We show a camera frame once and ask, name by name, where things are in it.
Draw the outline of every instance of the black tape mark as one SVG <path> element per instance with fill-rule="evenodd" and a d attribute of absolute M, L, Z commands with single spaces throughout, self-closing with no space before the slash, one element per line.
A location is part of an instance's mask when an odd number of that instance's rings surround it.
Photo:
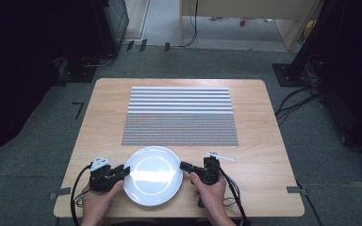
<path fill-rule="evenodd" d="M 82 107 L 84 106 L 84 103 L 79 103 L 79 102 L 73 102 L 73 105 L 80 105 L 80 108 L 78 109 L 78 112 L 77 112 L 77 115 L 75 116 L 75 120 L 78 119 L 78 116 L 80 115 L 81 113 L 81 110 L 82 110 Z"/>
<path fill-rule="evenodd" d="M 170 43 L 166 42 L 166 45 L 164 46 L 164 51 L 167 52 L 170 50 Z"/>
<path fill-rule="evenodd" d="M 130 41 L 127 46 L 127 51 L 130 51 L 132 49 L 132 46 L 134 45 L 134 41 Z"/>
<path fill-rule="evenodd" d="M 142 44 L 140 45 L 140 52 L 145 51 L 147 41 L 148 41 L 147 39 L 144 39 L 142 41 Z"/>
<path fill-rule="evenodd" d="M 53 192 L 53 193 L 48 194 L 48 200 L 56 200 L 58 198 L 58 196 L 68 195 L 71 193 L 71 191 L 72 190 L 70 187 L 58 189 L 56 193 Z"/>

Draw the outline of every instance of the grid pattern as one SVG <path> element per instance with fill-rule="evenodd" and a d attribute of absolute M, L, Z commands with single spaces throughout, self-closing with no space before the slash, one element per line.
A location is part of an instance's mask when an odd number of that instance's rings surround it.
<path fill-rule="evenodd" d="M 238 146 L 229 89 L 133 87 L 123 145 Z"/>

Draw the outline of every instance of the gray carpet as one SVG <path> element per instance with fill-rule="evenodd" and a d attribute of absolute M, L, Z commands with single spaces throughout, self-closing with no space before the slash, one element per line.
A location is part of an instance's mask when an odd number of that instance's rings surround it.
<path fill-rule="evenodd" d="M 53 87 L 15 139 L 0 149 L 0 225 L 55 225 L 54 201 L 94 83 L 102 77 L 262 79 L 274 110 L 296 88 L 280 88 L 272 63 L 290 63 L 294 53 L 137 46 L 97 70 L 91 84 Z M 300 93 L 293 104 L 309 95 Z M 78 119 L 79 105 L 86 103 Z M 326 107 L 314 100 L 280 127 L 291 166 L 308 190 L 323 225 L 362 225 L 362 150 L 343 147 Z M 305 198 L 300 218 L 252 218 L 256 225 L 317 225 Z M 61 219 L 59 225 L 72 225 Z"/>

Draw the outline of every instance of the wrist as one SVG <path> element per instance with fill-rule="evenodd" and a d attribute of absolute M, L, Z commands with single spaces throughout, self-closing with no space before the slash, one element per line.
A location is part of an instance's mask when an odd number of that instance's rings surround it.
<path fill-rule="evenodd" d="M 213 226 L 229 226 L 235 223 L 228 217 L 224 208 L 215 208 L 207 212 L 207 218 Z"/>
<path fill-rule="evenodd" d="M 96 222 L 96 220 L 87 220 L 87 219 L 83 219 L 81 226 L 101 226 L 103 224 L 103 220 L 99 220 L 98 222 Z"/>

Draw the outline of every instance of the person's right hand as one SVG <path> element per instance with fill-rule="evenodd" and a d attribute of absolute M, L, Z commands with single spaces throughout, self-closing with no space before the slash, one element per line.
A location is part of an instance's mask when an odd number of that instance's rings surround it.
<path fill-rule="evenodd" d="M 219 182 L 214 185 L 205 185 L 198 174 L 192 172 L 190 179 L 198 187 L 195 196 L 201 196 L 202 203 L 205 206 L 207 218 L 213 226 L 222 225 L 235 225 L 235 223 L 227 216 L 224 209 L 224 193 L 227 182 L 221 176 Z"/>

